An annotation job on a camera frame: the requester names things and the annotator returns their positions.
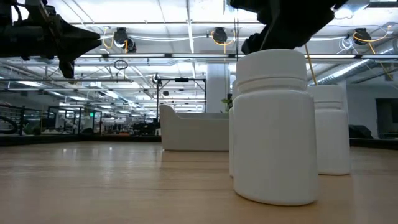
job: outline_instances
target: table surface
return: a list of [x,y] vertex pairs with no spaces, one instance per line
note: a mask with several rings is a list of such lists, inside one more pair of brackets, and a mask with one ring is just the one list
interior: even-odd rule
[[320,176],[302,207],[233,191],[227,152],[157,143],[0,147],[0,223],[398,223],[398,151],[352,148],[352,175]]

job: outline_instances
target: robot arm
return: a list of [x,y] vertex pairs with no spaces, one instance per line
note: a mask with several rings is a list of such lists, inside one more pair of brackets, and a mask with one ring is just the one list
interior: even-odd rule
[[237,9],[257,13],[266,25],[260,34],[253,34],[242,46],[250,54],[266,49],[294,49],[307,43],[311,36],[334,19],[334,12],[347,0],[230,0]]
[[73,78],[74,60],[101,45],[99,34],[70,25],[57,15],[54,7],[47,5],[47,0],[25,0],[23,6],[29,11],[29,17],[19,18],[14,24],[12,6],[17,8],[20,4],[16,0],[0,0],[0,43],[3,46],[0,57],[29,60],[30,56],[47,59],[57,56],[63,76]]

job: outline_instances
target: ceiling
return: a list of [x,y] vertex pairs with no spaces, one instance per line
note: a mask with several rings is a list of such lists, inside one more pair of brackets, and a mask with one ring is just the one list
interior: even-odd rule
[[[256,15],[251,12],[239,10],[234,12],[230,8],[224,9],[224,1],[222,0],[48,0],[49,5],[56,8],[57,13],[63,19],[74,26],[87,29],[101,34],[107,45],[111,45],[112,33],[117,27],[126,27],[128,34],[133,37],[137,45],[137,53],[154,54],[154,53],[185,53],[185,54],[235,54],[236,42],[234,40],[234,18],[239,18],[239,50],[245,38],[255,32],[260,32],[263,25],[258,23]],[[365,2],[363,0],[349,1],[349,3]],[[21,8],[22,16],[27,17],[27,11]],[[313,36],[308,43],[310,54],[356,54],[355,50],[361,53],[369,54],[368,45],[350,46],[344,49],[342,46],[343,39],[334,39],[353,34],[355,28],[366,28],[373,39],[379,39],[386,34],[386,24],[392,24],[388,28],[389,34],[382,40],[373,43],[377,51],[377,47],[385,42],[392,40],[398,31],[395,21],[398,21],[397,9],[363,9],[350,15],[342,15],[331,21],[327,26]],[[216,45],[211,36],[207,37],[215,27],[224,27],[229,36],[231,44],[224,49],[221,45]],[[190,42],[190,33],[192,33],[193,42]],[[303,47],[296,50],[305,53]],[[88,52],[89,54],[122,54],[123,49],[112,46],[110,49],[104,45]],[[216,60],[175,60],[167,58],[158,59],[129,59],[126,60],[129,67],[125,70],[118,71],[114,68],[115,60],[90,60],[79,59],[75,67],[76,78],[90,79],[107,79],[108,81],[98,80],[97,87],[105,89],[123,89],[123,88],[153,88],[152,77],[154,74],[160,75],[162,78],[189,77],[189,78],[206,78],[208,63],[228,63],[231,74],[236,72],[236,62],[233,60],[216,61]],[[58,71],[57,64],[49,62],[35,61],[23,62],[19,59],[8,59],[4,64],[5,68],[10,66],[22,67],[28,72],[35,74],[34,77],[60,79],[62,74]],[[313,67],[316,74],[321,74],[341,63],[335,60],[317,60]],[[309,65],[307,64],[308,79],[311,74]],[[21,75],[31,75],[28,72],[22,72]],[[349,83],[354,83],[358,79],[380,73],[380,68],[372,69],[370,72],[358,74],[351,77]],[[109,79],[127,78],[131,82],[116,82]],[[61,88],[86,88],[87,83],[78,83],[71,85],[69,83],[52,82]],[[390,85],[385,84],[382,76],[372,78],[368,81],[358,83],[356,85]],[[161,96],[165,98],[204,98],[204,93],[195,82],[175,83],[170,82],[167,88],[187,88],[197,89],[191,92],[170,92],[169,96]],[[63,95],[71,95],[73,93],[62,93]],[[91,100],[104,101],[104,98],[98,98],[94,93],[89,96]],[[120,91],[117,92],[133,103],[145,103],[150,108],[153,106],[151,95],[154,93],[139,93]],[[110,103],[118,102],[120,99],[107,99]],[[189,108],[187,111],[202,112],[203,101],[190,101],[189,104],[176,106],[176,108]]]

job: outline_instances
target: white jar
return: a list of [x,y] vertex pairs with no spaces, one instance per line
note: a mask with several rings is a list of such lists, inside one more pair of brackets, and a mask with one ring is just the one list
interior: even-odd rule
[[274,205],[317,199],[315,115],[305,63],[302,53],[287,49],[238,62],[234,189],[245,198]]
[[349,158],[348,116],[343,109],[343,89],[337,85],[310,86],[315,102],[318,173],[347,175]]
[[[236,81],[232,82],[232,104],[237,97]],[[229,175],[234,177],[234,108],[229,109]]]

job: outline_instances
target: wooden table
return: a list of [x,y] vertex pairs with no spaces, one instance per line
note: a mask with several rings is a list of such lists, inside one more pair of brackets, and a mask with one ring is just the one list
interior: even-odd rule
[[353,174],[320,176],[303,207],[233,191],[227,152],[76,142],[0,148],[0,223],[398,223],[398,151],[352,148]]

